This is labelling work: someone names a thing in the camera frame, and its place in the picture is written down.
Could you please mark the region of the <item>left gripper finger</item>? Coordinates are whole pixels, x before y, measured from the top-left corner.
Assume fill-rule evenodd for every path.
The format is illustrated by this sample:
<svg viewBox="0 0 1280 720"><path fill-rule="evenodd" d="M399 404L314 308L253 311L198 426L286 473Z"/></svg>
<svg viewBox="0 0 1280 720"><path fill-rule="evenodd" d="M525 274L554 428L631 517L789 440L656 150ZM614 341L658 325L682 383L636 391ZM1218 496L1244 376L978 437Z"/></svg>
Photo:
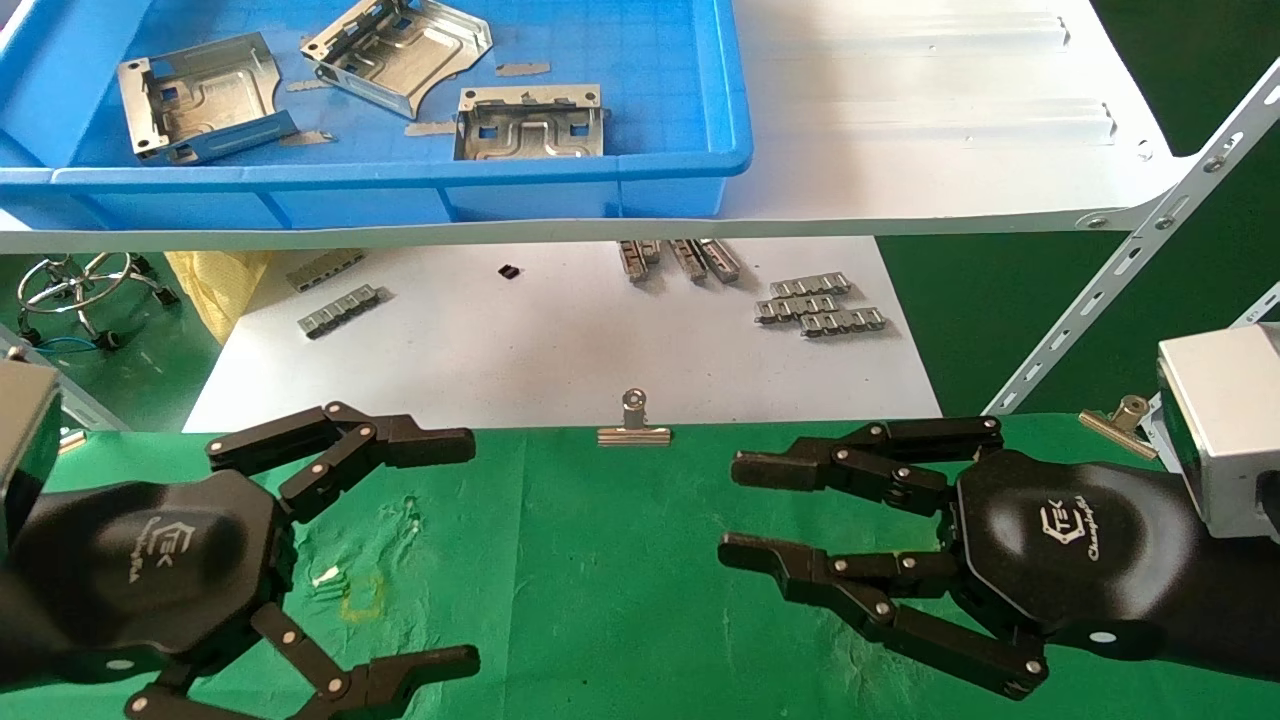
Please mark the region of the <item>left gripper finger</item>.
<svg viewBox="0 0 1280 720"><path fill-rule="evenodd" d="M292 719L402 719L420 688L474 676L481 666L475 646L457 644L372 659L343 670L276 603L257 609L250 625L314 688ZM189 688L195 678L193 667L166 667L125 702L125 717L252 717L192 700Z"/></svg>
<svg viewBox="0 0 1280 720"><path fill-rule="evenodd" d="M380 466L429 468L471 461L467 428L426 430L408 414L367 415L330 402L278 418L207 445L214 471L246 477L306 460L279 487L279 503L294 523L308 523Z"/></svg>

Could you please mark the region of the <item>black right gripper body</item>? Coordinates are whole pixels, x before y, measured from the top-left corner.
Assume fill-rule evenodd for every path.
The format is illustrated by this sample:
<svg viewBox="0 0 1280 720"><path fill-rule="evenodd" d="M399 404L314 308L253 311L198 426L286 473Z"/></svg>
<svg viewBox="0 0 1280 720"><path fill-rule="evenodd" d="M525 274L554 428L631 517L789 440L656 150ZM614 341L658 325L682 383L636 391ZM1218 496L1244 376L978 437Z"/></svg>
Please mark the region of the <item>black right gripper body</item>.
<svg viewBox="0 0 1280 720"><path fill-rule="evenodd" d="M1006 635L1161 659L1201 520L1167 473L993 452L955 480L963 597Z"/></svg>

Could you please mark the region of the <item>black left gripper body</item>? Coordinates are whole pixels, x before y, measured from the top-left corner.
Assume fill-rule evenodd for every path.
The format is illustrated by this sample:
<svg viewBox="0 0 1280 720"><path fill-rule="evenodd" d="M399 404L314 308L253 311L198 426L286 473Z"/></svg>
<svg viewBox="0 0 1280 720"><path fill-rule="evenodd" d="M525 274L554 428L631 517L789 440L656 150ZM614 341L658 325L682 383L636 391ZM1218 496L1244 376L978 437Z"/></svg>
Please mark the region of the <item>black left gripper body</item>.
<svg viewBox="0 0 1280 720"><path fill-rule="evenodd" d="M276 498L238 471L44 495L10 552L10 679L219 673L259 643L297 559Z"/></svg>

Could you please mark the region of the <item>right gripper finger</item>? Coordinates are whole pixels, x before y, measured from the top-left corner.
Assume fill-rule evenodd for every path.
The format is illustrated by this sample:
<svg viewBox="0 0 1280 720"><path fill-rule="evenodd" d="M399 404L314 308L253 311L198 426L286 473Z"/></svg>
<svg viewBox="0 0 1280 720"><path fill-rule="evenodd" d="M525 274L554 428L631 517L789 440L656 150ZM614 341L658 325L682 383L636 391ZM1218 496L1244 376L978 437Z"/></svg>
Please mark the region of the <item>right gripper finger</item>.
<svg viewBox="0 0 1280 720"><path fill-rule="evenodd" d="M1024 632L984 635L908 606L961 587L955 553L849 553L781 539L727 533L718 560L773 578L783 600L827 609L863 639L950 676L1024 700L1050 676L1044 643Z"/></svg>
<svg viewBox="0 0 1280 720"><path fill-rule="evenodd" d="M740 451L731 478L745 487L836 489L929 518L952 495L947 477L929 464L973 461L1002 447L993 416L873 421L838 438L800 437L781 454Z"/></svg>

